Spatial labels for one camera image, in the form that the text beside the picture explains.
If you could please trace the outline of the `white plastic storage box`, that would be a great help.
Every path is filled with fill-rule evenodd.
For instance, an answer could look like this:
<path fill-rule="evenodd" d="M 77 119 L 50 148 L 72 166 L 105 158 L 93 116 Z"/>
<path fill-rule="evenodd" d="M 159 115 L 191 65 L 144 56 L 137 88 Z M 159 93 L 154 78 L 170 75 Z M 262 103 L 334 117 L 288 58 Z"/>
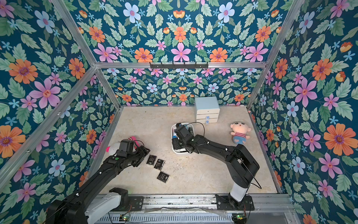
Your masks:
<path fill-rule="evenodd" d="M 183 126 L 186 127 L 186 129 L 194 135 L 194 126 L 192 124 L 189 124 L 188 122 L 181 123 Z M 178 135 L 175 133 L 176 130 L 176 124 L 172 125 L 171 127 L 171 138 L 172 138 L 172 151 L 176 154 L 188 154 L 187 150 L 182 147 L 180 139 Z"/>

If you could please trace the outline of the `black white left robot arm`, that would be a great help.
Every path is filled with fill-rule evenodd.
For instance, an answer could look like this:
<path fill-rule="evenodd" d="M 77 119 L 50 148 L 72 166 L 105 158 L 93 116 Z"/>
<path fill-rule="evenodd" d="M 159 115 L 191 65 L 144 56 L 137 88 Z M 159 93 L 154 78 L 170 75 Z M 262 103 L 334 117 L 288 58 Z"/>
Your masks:
<path fill-rule="evenodd" d="M 46 224 L 94 224 L 113 209 L 131 209 L 128 190 L 113 188 L 94 202 L 102 189 L 124 169 L 138 167 L 150 149 L 133 140 L 122 140 L 118 150 L 110 155 L 99 170 L 78 190 L 63 200 L 55 200 L 47 209 Z"/>

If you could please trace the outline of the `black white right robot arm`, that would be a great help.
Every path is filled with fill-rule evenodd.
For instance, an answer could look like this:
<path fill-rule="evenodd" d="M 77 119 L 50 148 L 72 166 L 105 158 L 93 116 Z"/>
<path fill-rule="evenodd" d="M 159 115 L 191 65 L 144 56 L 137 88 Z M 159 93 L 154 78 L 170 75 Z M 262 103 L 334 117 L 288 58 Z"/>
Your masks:
<path fill-rule="evenodd" d="M 187 153 L 204 154 L 226 164 L 234 185 L 228 195 L 235 203 L 240 203 L 255 179 L 260 166 L 245 146 L 226 146 L 211 141 L 203 135 L 193 135 L 187 125 L 177 123 L 173 130 L 176 137 L 172 140 L 174 148 L 183 148 Z"/>

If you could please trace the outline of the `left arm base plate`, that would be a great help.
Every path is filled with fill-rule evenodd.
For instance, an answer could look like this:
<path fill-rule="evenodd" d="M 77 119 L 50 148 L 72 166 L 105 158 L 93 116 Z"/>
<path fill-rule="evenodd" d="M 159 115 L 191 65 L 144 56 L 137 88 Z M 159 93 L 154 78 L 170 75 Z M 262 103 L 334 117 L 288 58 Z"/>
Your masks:
<path fill-rule="evenodd" d="M 144 204 L 144 197 L 142 196 L 125 196 L 124 200 L 119 206 L 120 211 L 141 211 Z"/>

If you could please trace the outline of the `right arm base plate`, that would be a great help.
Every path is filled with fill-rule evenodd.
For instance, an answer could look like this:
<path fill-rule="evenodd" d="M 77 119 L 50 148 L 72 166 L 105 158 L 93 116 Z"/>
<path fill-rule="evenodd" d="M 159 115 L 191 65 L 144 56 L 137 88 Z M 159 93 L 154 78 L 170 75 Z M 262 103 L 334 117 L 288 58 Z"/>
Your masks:
<path fill-rule="evenodd" d="M 228 195 L 215 195 L 217 210 L 225 211 L 254 211 L 255 206 L 250 195 L 245 195 L 241 201 L 236 201 Z"/>

